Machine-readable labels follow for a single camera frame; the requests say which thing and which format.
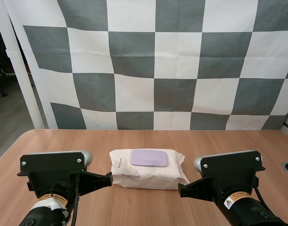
white label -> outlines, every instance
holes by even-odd
[[[226,206],[226,208],[228,208],[228,210],[231,208],[231,206],[234,204],[233,199],[231,199],[230,197],[228,197],[225,201],[224,201],[224,205]]]

black cable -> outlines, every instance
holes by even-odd
[[[261,202],[261,204],[262,204],[270,213],[273,214],[273,212],[270,210],[270,208],[268,208],[268,206],[265,204],[265,201],[263,200],[263,198],[262,198],[262,196],[261,196],[261,194],[260,194],[260,192],[259,192],[259,189],[258,189],[256,183],[254,184],[254,189],[255,189],[255,191],[256,191],[257,197],[258,197],[259,201]]]
[[[260,192],[259,192],[259,189],[257,187],[257,184],[255,183],[254,184],[254,189],[256,191],[256,194],[257,194],[257,197],[260,201],[260,203],[264,206],[264,208],[266,208],[271,214],[273,214],[275,216],[275,214],[270,210],[270,208],[268,208],[268,206],[265,204],[265,201],[263,200]],[[280,221],[282,221],[283,224],[285,224],[285,226],[288,226],[288,224],[286,224],[282,219],[278,218]]]
[[[72,224],[71,226],[75,226],[76,224],[76,218],[77,218],[77,208],[78,208],[78,186],[75,188],[75,201],[74,201],[74,212],[73,212],[73,218],[72,218]]]

gray floor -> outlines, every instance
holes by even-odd
[[[39,103],[35,86],[33,91]],[[11,82],[7,92],[7,97],[2,97],[0,93],[0,157],[23,133],[34,129],[18,83]],[[41,115],[44,116],[41,105],[40,111]]]

white pipe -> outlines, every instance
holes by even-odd
[[[40,116],[40,110],[36,103],[24,61],[16,41],[16,36],[3,0],[0,0],[0,33],[7,49],[7,55],[10,58],[11,64],[16,73],[18,84],[23,93],[33,125],[36,129],[44,129],[45,127]]]

wet wipes package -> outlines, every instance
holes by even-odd
[[[118,149],[110,152],[113,184],[122,187],[177,190],[189,184],[185,156],[171,149]]]

